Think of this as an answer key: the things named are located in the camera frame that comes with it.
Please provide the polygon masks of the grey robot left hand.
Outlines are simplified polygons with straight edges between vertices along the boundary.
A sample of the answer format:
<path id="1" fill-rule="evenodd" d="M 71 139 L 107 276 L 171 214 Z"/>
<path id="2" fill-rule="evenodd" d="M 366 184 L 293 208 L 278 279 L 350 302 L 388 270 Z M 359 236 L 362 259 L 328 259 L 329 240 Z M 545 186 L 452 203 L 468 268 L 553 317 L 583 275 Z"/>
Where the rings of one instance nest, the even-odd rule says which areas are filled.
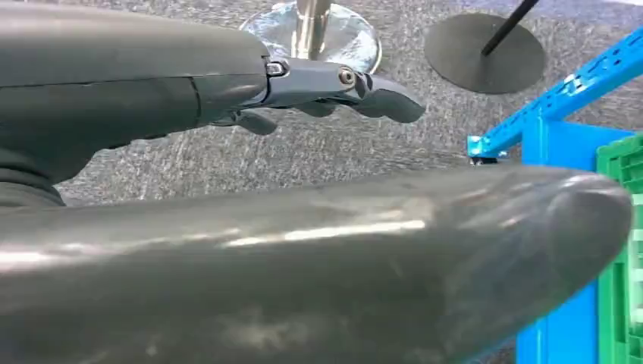
<path id="1" fill-rule="evenodd" d="M 68 207 L 102 149 L 258 108 L 417 121 L 401 85 L 277 58 L 242 30 L 1 4 L 3 363 L 458 363 L 619 254 L 632 197 L 509 165 L 198 199 Z"/>

